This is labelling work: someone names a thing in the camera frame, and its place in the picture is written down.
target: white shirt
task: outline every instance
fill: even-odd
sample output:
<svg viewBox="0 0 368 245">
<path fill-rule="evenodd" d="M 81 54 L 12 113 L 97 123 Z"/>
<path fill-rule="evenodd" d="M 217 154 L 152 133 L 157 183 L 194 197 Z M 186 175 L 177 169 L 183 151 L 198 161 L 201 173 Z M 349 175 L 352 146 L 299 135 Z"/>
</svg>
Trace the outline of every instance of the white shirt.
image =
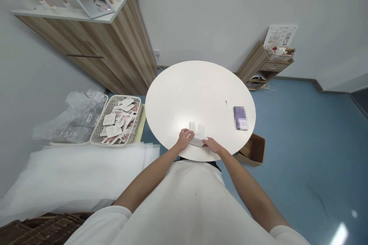
<svg viewBox="0 0 368 245">
<path fill-rule="evenodd" d="M 286 226 L 266 232 L 225 188 L 215 167 L 177 161 L 134 214 L 121 206 L 103 208 L 89 217 L 65 244 L 309 243 Z"/>
</svg>

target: cable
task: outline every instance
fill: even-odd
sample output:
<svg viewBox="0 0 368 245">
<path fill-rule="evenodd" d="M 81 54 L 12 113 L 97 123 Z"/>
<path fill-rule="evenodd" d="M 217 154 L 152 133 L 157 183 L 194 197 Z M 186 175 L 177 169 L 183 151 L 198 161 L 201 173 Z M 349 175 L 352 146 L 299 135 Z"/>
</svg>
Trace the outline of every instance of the cable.
<svg viewBox="0 0 368 245">
<path fill-rule="evenodd" d="M 162 65 L 162 63 L 160 62 L 160 58 L 158 57 L 158 55 L 155 55 L 155 57 L 157 57 L 157 62 L 160 63 L 163 68 L 161 68 L 159 65 L 157 65 L 157 67 L 160 68 L 162 71 L 165 70 L 164 65 Z"/>
</svg>

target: hand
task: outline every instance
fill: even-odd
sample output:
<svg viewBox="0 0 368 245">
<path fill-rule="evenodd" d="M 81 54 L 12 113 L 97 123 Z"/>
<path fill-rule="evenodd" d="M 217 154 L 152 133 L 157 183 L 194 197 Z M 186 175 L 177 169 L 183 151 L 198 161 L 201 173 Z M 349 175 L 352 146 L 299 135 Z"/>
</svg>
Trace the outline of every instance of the hand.
<svg viewBox="0 0 368 245">
<path fill-rule="evenodd" d="M 227 150 L 219 145 L 218 142 L 216 142 L 211 137 L 208 137 L 208 140 L 202 140 L 202 143 L 204 143 L 203 147 L 209 147 L 210 150 L 218 155 L 226 152 Z"/>
<path fill-rule="evenodd" d="M 194 137 L 194 132 L 190 131 L 189 129 L 182 129 L 179 133 L 179 139 L 177 140 L 175 146 L 177 146 L 180 151 L 183 151 L 184 149 L 187 148 L 189 142 L 193 139 Z"/>
</svg>

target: forearm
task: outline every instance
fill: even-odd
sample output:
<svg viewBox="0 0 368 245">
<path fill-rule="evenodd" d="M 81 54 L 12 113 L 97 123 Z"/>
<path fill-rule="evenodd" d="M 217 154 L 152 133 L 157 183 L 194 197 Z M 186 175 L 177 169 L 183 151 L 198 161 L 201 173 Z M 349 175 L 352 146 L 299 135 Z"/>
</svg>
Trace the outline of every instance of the forearm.
<svg viewBox="0 0 368 245">
<path fill-rule="evenodd" d="M 146 167 L 119 196 L 114 205 L 124 206 L 134 212 L 162 181 L 180 152 L 181 149 L 175 145 Z"/>
<path fill-rule="evenodd" d="M 289 226 L 251 174 L 227 150 L 219 155 L 253 219 L 268 232 L 276 225 Z"/>
</svg>

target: small wooden stand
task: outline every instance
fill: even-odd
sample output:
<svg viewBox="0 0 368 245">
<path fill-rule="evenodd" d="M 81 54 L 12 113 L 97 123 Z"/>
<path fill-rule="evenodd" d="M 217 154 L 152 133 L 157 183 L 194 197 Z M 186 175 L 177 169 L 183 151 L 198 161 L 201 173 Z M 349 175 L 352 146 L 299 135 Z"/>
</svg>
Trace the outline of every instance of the small wooden stand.
<svg viewBox="0 0 368 245">
<path fill-rule="evenodd" d="M 250 91 L 258 91 L 263 85 L 268 83 L 293 62 L 293 59 L 286 62 L 268 60 L 268 54 L 263 44 L 258 42 L 247 59 L 243 62 L 236 75 L 245 83 Z M 266 80 L 251 79 L 258 71 L 263 74 Z"/>
</svg>

